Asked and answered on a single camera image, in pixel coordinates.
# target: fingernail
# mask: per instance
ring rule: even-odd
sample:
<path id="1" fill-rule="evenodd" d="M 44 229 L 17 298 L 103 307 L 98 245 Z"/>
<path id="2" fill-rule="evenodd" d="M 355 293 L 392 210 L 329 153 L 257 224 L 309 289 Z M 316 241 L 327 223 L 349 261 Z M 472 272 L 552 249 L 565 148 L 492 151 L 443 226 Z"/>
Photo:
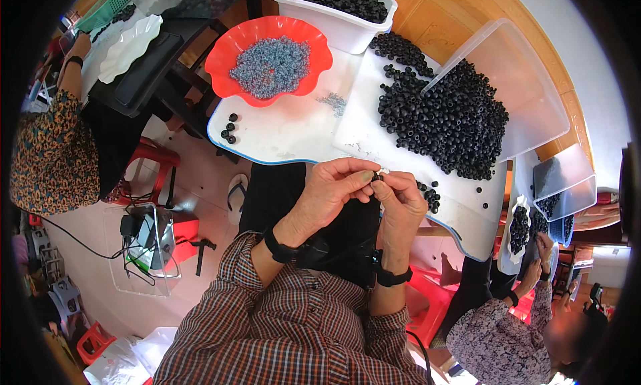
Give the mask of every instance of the fingernail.
<path id="1" fill-rule="evenodd" d="M 361 176 L 364 182 L 371 181 L 374 176 L 374 172 L 371 170 L 365 170 L 361 172 Z"/>

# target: power adapter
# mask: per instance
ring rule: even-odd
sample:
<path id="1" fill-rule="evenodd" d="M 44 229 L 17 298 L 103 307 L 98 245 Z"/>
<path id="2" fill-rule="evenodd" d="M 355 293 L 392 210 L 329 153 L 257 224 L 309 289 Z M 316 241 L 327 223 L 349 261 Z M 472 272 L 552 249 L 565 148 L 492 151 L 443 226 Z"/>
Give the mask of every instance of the power adapter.
<path id="1" fill-rule="evenodd" d="M 140 232 L 142 219 L 135 215 L 125 215 L 121 219 L 121 235 L 124 237 L 135 238 Z"/>

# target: shirt sleeve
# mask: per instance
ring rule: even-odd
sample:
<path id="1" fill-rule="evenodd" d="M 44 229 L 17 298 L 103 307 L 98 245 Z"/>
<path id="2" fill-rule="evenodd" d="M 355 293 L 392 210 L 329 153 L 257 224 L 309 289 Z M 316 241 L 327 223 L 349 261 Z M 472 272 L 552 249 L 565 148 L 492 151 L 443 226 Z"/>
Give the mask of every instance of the shirt sleeve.
<path id="1" fill-rule="evenodd" d="M 428 384 L 428 373 L 416 365 L 406 347 L 405 326 L 410 320 L 407 307 L 382 316 L 365 319 L 365 354 L 398 367 L 420 384 Z"/>
<path id="2" fill-rule="evenodd" d="M 188 373 L 207 365 L 212 353 L 249 332 L 249 312 L 264 290 L 251 262 L 250 252 L 261 237 L 246 232 L 227 248 L 220 261 L 218 278 L 201 301 L 183 318 L 174 342 L 154 376 L 154 384 L 181 381 Z"/>
<path id="3" fill-rule="evenodd" d="M 58 158 L 73 139 L 81 110 L 82 103 L 76 96 L 59 90 L 46 113 L 24 117 L 17 133 L 18 147 L 14 159 L 44 168 L 44 165 Z"/>
<path id="4" fill-rule="evenodd" d="M 552 286 L 546 282 L 534 287 L 534 301 L 530 311 L 529 324 L 539 333 L 543 333 L 546 325 L 552 319 Z"/>
<path id="5" fill-rule="evenodd" d="M 509 307 L 504 301 L 490 299 L 484 305 L 476 309 L 467 323 L 467 333 L 474 334 L 476 339 L 485 337 L 494 331 L 508 313 Z"/>

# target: flip-flop sandal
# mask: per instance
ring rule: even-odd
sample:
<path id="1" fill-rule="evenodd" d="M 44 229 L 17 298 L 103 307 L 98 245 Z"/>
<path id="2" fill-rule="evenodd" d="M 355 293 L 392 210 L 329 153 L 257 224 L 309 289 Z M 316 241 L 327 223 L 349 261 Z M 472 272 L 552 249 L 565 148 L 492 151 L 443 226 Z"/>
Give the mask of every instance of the flip-flop sandal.
<path id="1" fill-rule="evenodd" d="M 233 225 L 240 223 L 242 208 L 245 203 L 245 194 L 247 193 L 247 183 L 249 180 L 244 173 L 239 173 L 229 182 L 229 193 L 227 195 L 227 214 L 229 222 Z"/>

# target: black strap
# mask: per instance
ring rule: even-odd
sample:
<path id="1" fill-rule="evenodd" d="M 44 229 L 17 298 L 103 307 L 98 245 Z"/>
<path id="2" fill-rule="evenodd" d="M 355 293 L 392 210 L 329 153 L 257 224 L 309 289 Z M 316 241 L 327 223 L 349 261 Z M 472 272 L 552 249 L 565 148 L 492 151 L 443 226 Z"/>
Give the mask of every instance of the black strap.
<path id="1" fill-rule="evenodd" d="M 278 243 L 274 237 L 274 232 L 272 232 L 273 227 L 269 227 L 263 232 L 263 239 L 265 240 L 265 245 L 272 253 L 272 258 L 274 261 L 279 263 L 287 264 L 292 261 L 292 259 L 298 253 L 298 249 L 292 249 L 285 245 Z"/>
<path id="2" fill-rule="evenodd" d="M 543 282 L 548 282 L 550 280 L 550 272 L 541 272 L 541 277 L 539 277 L 539 280 Z"/>
<path id="3" fill-rule="evenodd" d="M 381 266 L 381 261 L 383 260 L 383 251 L 377 250 L 376 252 L 378 253 L 378 258 L 376 260 L 376 264 L 374 265 L 374 269 L 377 274 L 376 282 L 378 282 L 380 285 L 385 286 L 386 288 L 389 288 L 390 286 L 409 282 L 410 279 L 412 279 L 412 269 L 410 267 L 407 268 L 407 271 L 405 271 L 404 274 L 401 274 L 399 276 L 395 276 L 394 273 L 384 270 Z"/>
<path id="4" fill-rule="evenodd" d="M 69 57 L 69 59 L 65 63 L 65 67 L 67 67 L 68 64 L 71 63 L 71 62 L 74 62 L 74 63 L 80 65 L 80 69 L 82 69 L 82 58 L 81 57 L 79 57 L 79 56 L 71 56 L 71 57 Z"/>
<path id="5" fill-rule="evenodd" d="M 512 299 L 512 307 L 518 306 L 518 297 L 517 297 L 517 294 L 514 293 L 513 290 L 508 292 L 508 296 L 509 296 L 510 299 Z"/>

